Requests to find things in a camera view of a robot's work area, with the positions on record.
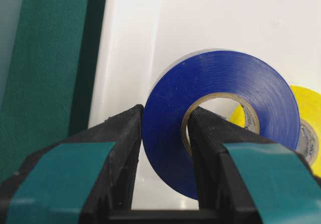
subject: white backdrop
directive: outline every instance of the white backdrop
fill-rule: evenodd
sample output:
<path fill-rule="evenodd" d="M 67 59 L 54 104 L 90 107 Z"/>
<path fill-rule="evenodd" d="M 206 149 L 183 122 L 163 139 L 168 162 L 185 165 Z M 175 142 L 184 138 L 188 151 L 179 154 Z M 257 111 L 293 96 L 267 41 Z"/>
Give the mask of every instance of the white backdrop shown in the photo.
<path fill-rule="evenodd" d="M 89 126 L 144 105 L 164 69 L 208 48 L 248 53 L 321 93 L 321 0 L 106 0 Z M 228 116 L 234 106 L 211 110 Z M 132 208 L 198 204 L 168 187 L 141 147 Z"/>

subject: blue electrical tape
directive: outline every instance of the blue electrical tape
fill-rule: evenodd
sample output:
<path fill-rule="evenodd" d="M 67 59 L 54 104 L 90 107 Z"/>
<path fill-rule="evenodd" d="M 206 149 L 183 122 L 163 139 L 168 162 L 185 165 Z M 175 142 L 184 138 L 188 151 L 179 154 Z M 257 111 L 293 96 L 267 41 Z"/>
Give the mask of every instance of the blue electrical tape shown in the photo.
<path fill-rule="evenodd" d="M 187 122 L 186 113 L 208 96 L 239 101 L 248 112 L 248 126 L 254 126 L 254 131 L 264 137 L 292 150 L 299 139 L 295 98 L 272 67 L 253 56 L 226 50 L 207 50 L 181 58 L 149 95 L 142 137 L 156 173 L 171 188 L 193 199 L 197 199 L 197 189 L 193 160 L 182 138 L 183 122 Z"/>

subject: tape roll hole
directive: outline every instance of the tape roll hole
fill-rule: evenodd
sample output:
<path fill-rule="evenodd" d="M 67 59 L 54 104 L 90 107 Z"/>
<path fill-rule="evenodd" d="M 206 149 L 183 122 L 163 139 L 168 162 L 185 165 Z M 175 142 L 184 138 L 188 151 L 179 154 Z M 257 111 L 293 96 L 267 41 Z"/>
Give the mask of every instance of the tape roll hole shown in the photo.
<path fill-rule="evenodd" d="M 200 106 L 202 108 L 205 108 L 209 111 L 216 113 L 221 118 L 228 120 L 230 119 L 230 116 L 232 115 L 233 110 L 239 104 L 241 104 L 245 115 L 244 128 L 258 134 L 260 132 L 258 116 L 255 110 L 253 109 L 253 107 L 246 100 L 231 93 L 224 93 L 224 92 L 211 93 L 195 101 L 189 107 L 189 109 L 186 111 L 184 115 L 184 118 L 182 121 L 181 133 L 182 133 L 182 141 L 188 153 L 192 154 L 192 149 L 191 149 L 191 144 L 189 139 L 187 123 L 191 115 L 191 112 L 195 108 Z"/>

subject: green fabric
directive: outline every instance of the green fabric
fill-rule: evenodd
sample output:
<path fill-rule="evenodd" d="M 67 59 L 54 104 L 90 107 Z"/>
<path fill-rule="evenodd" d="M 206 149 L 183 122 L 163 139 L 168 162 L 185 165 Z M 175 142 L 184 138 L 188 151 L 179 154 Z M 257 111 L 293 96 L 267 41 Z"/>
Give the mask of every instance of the green fabric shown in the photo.
<path fill-rule="evenodd" d="M 320 223 L 321 189 L 281 144 L 224 144 L 264 223 Z"/>
<path fill-rule="evenodd" d="M 87 128 L 105 0 L 23 0 L 0 111 L 0 182 Z"/>
<path fill-rule="evenodd" d="M 46 153 L 11 199 L 6 223 L 78 223 L 114 144 L 60 144 Z"/>
<path fill-rule="evenodd" d="M 0 0 L 0 108 L 14 48 L 22 0 Z"/>

